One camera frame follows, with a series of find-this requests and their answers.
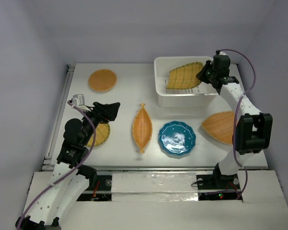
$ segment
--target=gray wall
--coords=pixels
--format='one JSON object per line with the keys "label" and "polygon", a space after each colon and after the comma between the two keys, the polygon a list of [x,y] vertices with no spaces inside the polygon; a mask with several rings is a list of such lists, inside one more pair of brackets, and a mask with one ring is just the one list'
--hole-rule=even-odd
{"label": "gray wall", "polygon": [[34,2],[66,63],[151,63],[159,56],[246,50],[274,0]]}
{"label": "gray wall", "polygon": [[31,0],[0,0],[0,230],[13,230],[42,163],[66,76]]}
{"label": "gray wall", "polygon": [[[275,2],[246,55],[258,75],[250,98],[274,119],[270,147],[265,155],[269,167],[276,170],[288,203],[288,0]],[[238,67],[245,88],[249,88],[253,78],[251,69],[246,61]]]}

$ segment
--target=yellow woven tray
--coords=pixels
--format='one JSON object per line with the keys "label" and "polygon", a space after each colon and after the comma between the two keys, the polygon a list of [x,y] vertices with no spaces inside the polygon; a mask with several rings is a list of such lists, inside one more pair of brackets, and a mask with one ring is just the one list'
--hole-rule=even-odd
{"label": "yellow woven tray", "polygon": [[[96,128],[96,141],[95,141],[94,147],[103,144],[108,139],[108,137],[110,136],[110,131],[111,131],[110,125],[108,123],[99,124]],[[91,139],[87,143],[88,147],[92,146],[93,139],[94,139],[94,135],[92,135]]]}
{"label": "yellow woven tray", "polygon": [[197,87],[201,81],[196,75],[202,70],[202,62],[193,62],[169,72],[168,90],[187,90]]}
{"label": "yellow woven tray", "polygon": [[212,114],[202,122],[203,129],[214,139],[232,145],[234,132],[234,113],[232,111]]}
{"label": "yellow woven tray", "polygon": [[142,103],[141,109],[136,115],[132,126],[132,136],[135,143],[140,148],[140,153],[145,152],[144,148],[149,143],[153,134],[152,120],[150,119],[144,106],[145,104]]}
{"label": "yellow woven tray", "polygon": [[88,84],[91,89],[104,92],[112,89],[116,84],[116,74],[109,69],[100,69],[91,74]]}

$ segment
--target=plate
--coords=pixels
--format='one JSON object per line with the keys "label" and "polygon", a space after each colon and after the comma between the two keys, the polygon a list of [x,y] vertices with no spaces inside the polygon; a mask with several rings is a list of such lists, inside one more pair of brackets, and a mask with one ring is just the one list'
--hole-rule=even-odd
{"label": "plate", "polygon": [[168,154],[183,156],[194,148],[196,135],[186,123],[171,121],[160,129],[159,143]]}

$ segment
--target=blue plate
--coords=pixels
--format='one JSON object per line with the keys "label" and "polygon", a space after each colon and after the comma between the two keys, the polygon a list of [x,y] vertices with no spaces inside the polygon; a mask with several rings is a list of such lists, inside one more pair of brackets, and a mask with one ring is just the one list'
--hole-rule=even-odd
{"label": "blue plate", "polygon": [[193,129],[182,121],[166,123],[159,131],[159,143],[168,154],[183,156],[195,146]]}

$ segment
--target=white container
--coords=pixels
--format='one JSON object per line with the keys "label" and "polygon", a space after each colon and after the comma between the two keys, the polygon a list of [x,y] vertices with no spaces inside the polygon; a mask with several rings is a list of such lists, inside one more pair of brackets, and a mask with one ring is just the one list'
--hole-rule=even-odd
{"label": "white container", "polygon": [[154,61],[155,82],[160,107],[202,107],[208,106],[218,95],[211,84],[202,82],[199,86],[189,90],[167,90],[169,72],[179,66],[192,62],[202,62],[205,65],[211,57],[158,57]]}

